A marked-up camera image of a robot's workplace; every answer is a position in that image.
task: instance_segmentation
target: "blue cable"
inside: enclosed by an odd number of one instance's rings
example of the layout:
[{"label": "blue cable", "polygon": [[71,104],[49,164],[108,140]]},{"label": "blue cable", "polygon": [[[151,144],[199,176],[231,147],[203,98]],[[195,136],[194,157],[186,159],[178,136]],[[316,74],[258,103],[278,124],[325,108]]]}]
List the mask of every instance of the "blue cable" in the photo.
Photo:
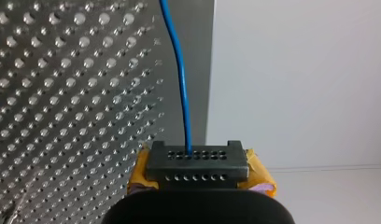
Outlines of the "blue cable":
[{"label": "blue cable", "polygon": [[179,92],[181,94],[181,104],[182,104],[182,119],[184,121],[184,132],[185,132],[185,146],[188,155],[191,155],[191,118],[190,118],[190,107],[187,95],[187,81],[185,79],[185,66],[184,59],[181,50],[181,44],[179,43],[178,36],[176,35],[176,29],[173,24],[173,20],[170,16],[170,8],[166,0],[160,0],[162,14],[164,17],[164,22],[167,26],[168,34],[170,35],[171,42],[173,43],[174,52],[176,55],[176,65],[178,69],[178,80],[179,80]]}]

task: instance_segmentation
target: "metal surface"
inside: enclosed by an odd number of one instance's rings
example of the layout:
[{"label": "metal surface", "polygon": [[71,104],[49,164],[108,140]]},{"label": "metal surface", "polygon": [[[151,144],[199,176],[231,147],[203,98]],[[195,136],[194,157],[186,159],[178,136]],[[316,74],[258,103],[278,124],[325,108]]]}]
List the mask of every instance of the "metal surface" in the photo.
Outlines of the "metal surface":
[{"label": "metal surface", "polygon": [[172,53],[158,1],[0,1],[0,217],[101,222],[182,133]]}]

